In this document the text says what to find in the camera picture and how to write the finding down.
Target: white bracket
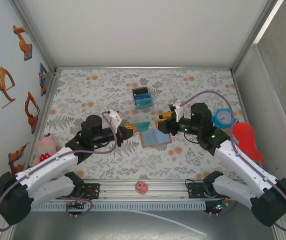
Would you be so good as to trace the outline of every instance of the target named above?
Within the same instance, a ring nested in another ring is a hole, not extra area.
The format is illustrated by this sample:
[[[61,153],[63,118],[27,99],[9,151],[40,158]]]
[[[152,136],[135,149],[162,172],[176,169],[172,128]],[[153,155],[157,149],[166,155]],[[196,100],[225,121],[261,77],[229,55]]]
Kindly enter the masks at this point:
[[[114,127],[115,132],[117,132],[118,127],[122,123],[122,119],[119,116],[117,111],[109,110],[109,116],[112,118],[112,126]]]
[[[176,113],[176,122],[178,123],[179,120],[183,117],[183,108],[180,107],[181,105],[181,102],[180,101],[176,101],[174,104],[173,104],[173,107],[175,107],[175,113]]]
[[[251,198],[256,197],[247,185],[231,180],[224,175],[215,179],[213,187],[218,194],[228,196],[249,209],[252,207]]]
[[[34,199],[31,203],[31,209],[58,197],[68,196],[72,193],[74,188],[75,185],[73,181],[66,176],[54,181],[49,181],[29,195],[30,198]]]

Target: gray leaf pattern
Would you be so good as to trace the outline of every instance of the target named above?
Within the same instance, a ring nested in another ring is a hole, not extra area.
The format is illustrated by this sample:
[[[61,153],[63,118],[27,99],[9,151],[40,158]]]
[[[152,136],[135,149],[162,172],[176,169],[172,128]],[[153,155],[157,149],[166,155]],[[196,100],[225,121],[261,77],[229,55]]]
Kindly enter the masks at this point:
[[[153,107],[137,111],[132,89],[146,86]],[[62,70],[44,132],[51,133],[57,145],[64,146],[81,129],[89,115],[101,115],[108,109],[125,114],[131,123],[151,122],[167,112],[172,99],[185,101],[203,90],[216,90],[225,96],[242,122],[242,111],[230,71],[175,69],[65,69]],[[204,102],[214,113],[226,104],[218,96],[204,94],[193,101]],[[184,115],[189,116],[189,106]],[[113,142],[99,151],[112,148]],[[111,154],[94,154],[82,164],[69,169],[82,178],[184,180],[221,171],[239,179],[224,162],[211,156],[182,134],[172,136],[172,143],[142,148],[139,134],[124,141]]]
[[[142,84],[142,86],[145,86],[145,85],[147,85],[148,80],[143,77],[143,78],[141,78],[141,79],[139,80],[139,82]]]

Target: blue object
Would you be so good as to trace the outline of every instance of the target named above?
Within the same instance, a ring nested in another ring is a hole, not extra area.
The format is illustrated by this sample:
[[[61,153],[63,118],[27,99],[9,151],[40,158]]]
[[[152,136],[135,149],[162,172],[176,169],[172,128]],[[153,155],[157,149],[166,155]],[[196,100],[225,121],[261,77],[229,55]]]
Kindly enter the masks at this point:
[[[145,147],[156,145],[156,138],[153,129],[141,132]]]
[[[137,109],[148,108],[153,104],[152,96],[149,92],[134,96],[134,103]]]
[[[39,63],[39,72],[41,74],[44,74],[44,73],[47,73],[46,69],[44,68],[43,64],[42,63]],[[44,78],[40,77],[39,78],[39,83],[44,85]]]
[[[219,129],[227,129],[230,128],[232,121],[232,114],[228,108],[222,108],[217,110],[215,115],[213,116],[213,122],[216,127]]]
[[[150,123],[151,123],[150,121],[144,121],[140,123],[136,122],[136,123],[133,123],[132,125],[137,127],[137,132],[139,133],[139,132],[147,131]]]
[[[153,128],[153,130],[154,130],[154,135],[155,135],[157,144],[166,144],[171,141],[168,134],[162,133],[157,128]]]
[[[143,100],[143,99],[150,99],[152,96],[149,92],[142,93],[134,96],[134,101]]]
[[[156,128],[150,128],[147,131],[141,132],[141,134],[145,147],[171,142],[168,134],[164,134]]]

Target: small pink ball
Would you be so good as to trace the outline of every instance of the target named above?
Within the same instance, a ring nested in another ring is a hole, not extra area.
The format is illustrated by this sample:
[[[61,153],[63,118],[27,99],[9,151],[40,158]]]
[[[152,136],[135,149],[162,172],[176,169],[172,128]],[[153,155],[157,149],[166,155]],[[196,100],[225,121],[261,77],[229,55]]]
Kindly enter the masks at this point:
[[[135,189],[139,194],[145,194],[148,191],[148,184],[143,181],[138,181],[135,184]]]

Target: metal frame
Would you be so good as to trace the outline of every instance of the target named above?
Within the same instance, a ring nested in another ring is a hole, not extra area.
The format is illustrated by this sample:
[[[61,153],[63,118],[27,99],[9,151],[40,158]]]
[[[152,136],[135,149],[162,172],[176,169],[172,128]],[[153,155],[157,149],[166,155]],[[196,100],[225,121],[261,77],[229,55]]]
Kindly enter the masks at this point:
[[[242,50],[240,51],[238,57],[236,58],[233,67],[231,69],[232,74],[238,69],[240,66],[241,62],[244,60],[245,55],[247,54],[249,48],[252,46],[254,43],[258,33],[262,29],[265,21],[267,20],[269,14],[273,10],[274,6],[276,5],[278,0],[268,0],[267,4],[264,7],[264,10],[262,11],[261,15],[259,16],[253,30],[249,34]]]
[[[246,53],[248,52],[249,48],[251,47],[251,45],[253,44],[256,36],[258,35],[260,29],[262,28],[264,22],[266,21],[266,19],[268,18],[270,12],[272,11],[273,7],[275,6],[275,4],[277,3],[278,0],[268,0],[264,10],[262,11],[261,15],[259,16],[253,30],[251,31],[248,39],[246,40],[242,50],[240,51],[238,57],[235,60],[235,63],[233,64],[233,67],[231,69],[232,74],[237,70],[237,68],[239,67],[239,65],[241,64],[242,60],[244,59]],[[15,10],[16,15],[19,17],[19,19],[21,20],[21,22],[23,23],[23,26],[26,30],[26,32],[29,34],[29,37],[31,38],[31,40],[33,41],[33,43],[35,44],[37,50],[39,51],[41,57],[45,60],[45,64],[48,67],[48,70],[54,74],[55,70],[56,70],[56,65],[53,61],[53,59],[50,57],[50,55],[47,54],[47,51],[45,49],[45,47],[43,46],[41,40],[39,39],[39,37],[37,36],[37,31],[34,29],[33,24],[30,22],[29,18],[28,18],[28,14],[26,13],[24,6],[20,3],[20,0],[9,0],[9,2],[11,3],[13,9]],[[36,130],[35,133],[35,139],[34,139],[34,143],[36,141],[36,139],[38,139],[40,137],[40,135],[42,134],[42,132],[44,131],[45,128],[45,124],[46,124],[46,119],[50,110],[50,106],[51,106],[51,102],[54,98],[55,95],[55,89],[58,83],[58,78],[60,77],[60,71],[62,69],[184,69],[184,70],[189,70],[189,69],[194,69],[194,70],[227,70],[228,67],[210,67],[210,66],[205,66],[205,67],[197,67],[197,66],[178,66],[178,67],[173,67],[173,66],[164,66],[164,67],[154,67],[154,66],[81,66],[81,67],[73,67],[73,66],[63,66],[63,67],[59,67],[56,72],[56,76],[52,75],[51,78],[51,83],[48,89],[48,94],[46,95],[46,101],[44,104],[44,108],[43,108],[43,113],[42,116],[40,118],[40,123],[38,125],[38,128]],[[248,121],[247,115],[246,115],[246,111],[243,105],[243,102],[241,100],[241,97],[239,95],[239,91],[238,91],[238,86],[237,83],[234,81],[235,86],[236,86],[236,91],[238,94],[238,97],[240,99],[240,104],[244,113],[244,117],[245,120]],[[28,162],[29,163],[31,161],[33,157],[32,151],[29,154],[29,158],[28,158]],[[120,193],[120,191],[127,191],[126,190],[126,186],[129,185],[133,185],[133,181],[123,181],[123,180],[113,180],[110,181],[110,183],[108,183],[108,181],[106,180],[100,180],[99,182],[104,183],[104,185],[109,186],[105,191],[106,192],[101,192],[101,197],[102,200],[107,201],[109,199],[117,199],[117,198],[121,198],[120,196],[117,196],[118,193]],[[188,201],[188,197],[187,197],[187,192],[186,189],[184,190],[185,194],[182,192],[183,187],[185,187],[181,181],[170,181],[170,180],[165,180],[165,181],[150,181],[152,182],[152,184],[155,186],[155,190],[153,191],[149,191],[149,193],[151,194],[151,196],[148,197],[148,199],[152,200],[152,199],[158,199],[158,200],[165,200],[168,201],[169,199],[177,199],[179,198],[179,200],[181,201]],[[135,193],[133,192],[127,192],[127,196],[126,199],[129,201],[132,201],[133,198],[135,197]],[[140,197],[141,199],[146,200],[146,196]],[[279,223],[286,227],[286,215],[279,221]],[[3,232],[0,234],[0,239],[4,240],[4,239],[10,239],[10,233],[12,232],[12,230],[14,230],[15,227],[12,227],[9,231],[7,232]],[[286,233],[282,232],[281,230],[278,230],[276,228],[274,228],[274,235],[276,239],[279,240],[286,240]]]

